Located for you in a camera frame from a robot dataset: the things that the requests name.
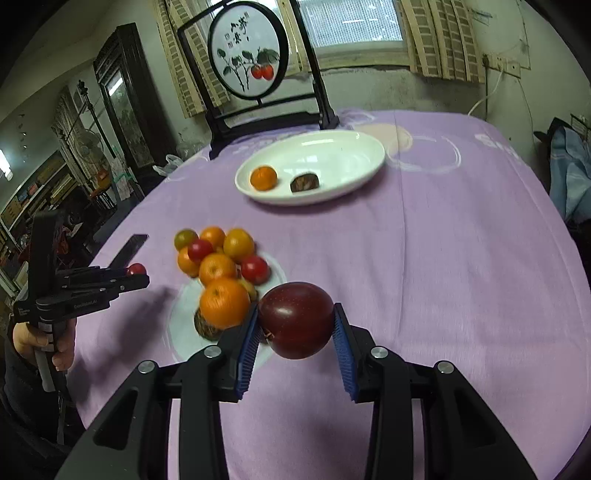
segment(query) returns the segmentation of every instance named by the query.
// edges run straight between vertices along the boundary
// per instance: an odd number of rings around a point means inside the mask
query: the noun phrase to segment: red apple
[[[278,355],[301,359],[322,350],[329,341],[334,304],[322,288],[304,282],[284,283],[261,299],[258,321]]]

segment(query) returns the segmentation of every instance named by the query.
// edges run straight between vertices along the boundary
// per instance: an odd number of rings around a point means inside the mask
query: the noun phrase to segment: purple tablecloth
[[[489,124],[406,111],[340,117],[343,128],[374,134],[388,152],[357,192],[298,209],[243,197],[233,185],[237,168],[305,130],[291,129],[244,139],[214,162],[206,151],[195,155],[125,219],[95,264],[108,265],[132,233],[147,233],[136,261],[151,284],[78,323],[69,387],[84,423],[138,362],[175,361],[167,322],[187,283],[175,232],[241,226],[289,281],[323,287],[378,344],[407,361],[456,364],[538,478],[553,479],[591,423],[591,295],[558,212]],[[371,406],[344,392],[332,343],[303,361],[272,356],[244,400],[221,412],[232,479],[363,477]],[[176,447],[173,432],[173,460]]]

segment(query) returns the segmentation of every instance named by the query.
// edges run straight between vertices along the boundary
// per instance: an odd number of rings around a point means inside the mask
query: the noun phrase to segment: red cherry tomato
[[[187,253],[193,263],[198,264],[206,256],[213,253],[213,245],[207,240],[198,238],[187,246]]]
[[[143,266],[141,263],[134,263],[127,267],[126,275],[146,275],[148,273],[146,271],[146,267]]]
[[[240,270],[242,276],[253,285],[265,283],[271,274],[267,262],[257,255],[246,257],[240,265]]]

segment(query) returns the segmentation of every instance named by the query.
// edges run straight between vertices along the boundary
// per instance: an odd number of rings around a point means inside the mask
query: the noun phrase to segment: white cable
[[[482,102],[484,102],[486,99],[492,97],[496,93],[496,91],[499,89],[499,85],[501,84],[501,79],[503,78],[503,74],[504,74],[504,72],[501,72],[501,74],[499,75],[499,79],[496,81],[495,89],[491,93],[486,95],[482,100],[478,100],[476,105],[474,105],[472,107],[472,109],[468,112],[468,116],[472,116],[472,114],[474,113],[474,110],[476,110]]]

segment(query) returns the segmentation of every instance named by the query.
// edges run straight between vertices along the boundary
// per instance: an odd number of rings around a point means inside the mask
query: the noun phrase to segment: red object
[[[213,245],[207,240],[197,238],[187,246],[187,254],[193,263],[199,264],[206,256],[213,253]]]
[[[240,264],[242,276],[253,285],[260,285],[269,279],[269,265],[257,255],[249,255]]]
[[[256,78],[257,80],[262,77],[262,70],[261,70],[261,67],[259,67],[258,65],[254,65],[251,67],[251,73],[252,73],[252,76],[254,78]]]
[[[127,275],[146,275],[147,273],[146,267],[141,263],[134,263],[127,267]]]
[[[262,69],[262,75],[265,80],[272,80],[273,79],[273,66],[272,65],[265,65]]]
[[[322,288],[304,282],[279,285],[261,299],[258,321],[277,355],[298,360],[314,355],[329,341],[334,304]]]

